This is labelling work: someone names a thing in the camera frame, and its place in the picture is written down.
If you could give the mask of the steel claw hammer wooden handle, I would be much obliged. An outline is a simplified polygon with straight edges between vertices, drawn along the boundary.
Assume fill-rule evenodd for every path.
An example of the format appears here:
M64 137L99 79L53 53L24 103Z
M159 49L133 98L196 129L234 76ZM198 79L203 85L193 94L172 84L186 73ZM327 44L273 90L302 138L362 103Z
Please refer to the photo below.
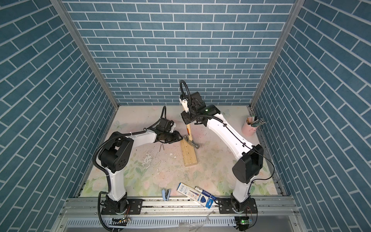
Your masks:
M195 149L199 149L200 145L194 142L193 136L192 136L192 131L191 131L191 124L186 125L187 129L187 135L183 136L183 139L191 146L193 146Z

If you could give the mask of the wooden block with nails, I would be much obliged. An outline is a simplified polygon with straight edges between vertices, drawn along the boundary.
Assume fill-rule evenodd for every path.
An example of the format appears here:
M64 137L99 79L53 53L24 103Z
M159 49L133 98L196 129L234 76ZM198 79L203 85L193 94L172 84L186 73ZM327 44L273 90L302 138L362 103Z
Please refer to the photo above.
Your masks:
M197 165L198 161L194 147L185 139L183 139L180 143L185 167Z

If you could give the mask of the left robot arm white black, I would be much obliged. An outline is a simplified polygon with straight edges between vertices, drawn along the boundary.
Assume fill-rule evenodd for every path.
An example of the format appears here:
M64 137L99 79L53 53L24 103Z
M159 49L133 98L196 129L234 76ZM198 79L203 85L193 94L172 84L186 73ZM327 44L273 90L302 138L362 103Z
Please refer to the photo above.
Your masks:
M103 171L108 184L108 191L101 192L109 200L118 203L126 198L124 176L121 173L129 162L132 149L151 143L172 144L183 140L175 130L176 123L166 118L166 107L162 108L161 117L153 125L142 131L120 133L113 132L93 154L93 165Z

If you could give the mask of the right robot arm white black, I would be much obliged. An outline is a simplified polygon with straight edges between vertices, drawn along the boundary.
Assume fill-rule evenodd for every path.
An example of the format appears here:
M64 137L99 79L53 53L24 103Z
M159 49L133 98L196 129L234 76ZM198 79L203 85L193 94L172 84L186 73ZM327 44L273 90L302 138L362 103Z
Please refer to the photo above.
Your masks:
M187 136L191 145L193 137L191 123L204 125L213 131L232 151L237 162L232 168L237 178L235 188L231 194L231 204L235 211L245 210L251 201L250 189L254 182L273 178L275 169L267 178L258 177L263 167L264 149L261 145L253 145L244 139L224 118L220 110L214 106L207 106L198 92L190 93L184 80L179 81L181 95L179 101L184 109L181 117L187 128Z

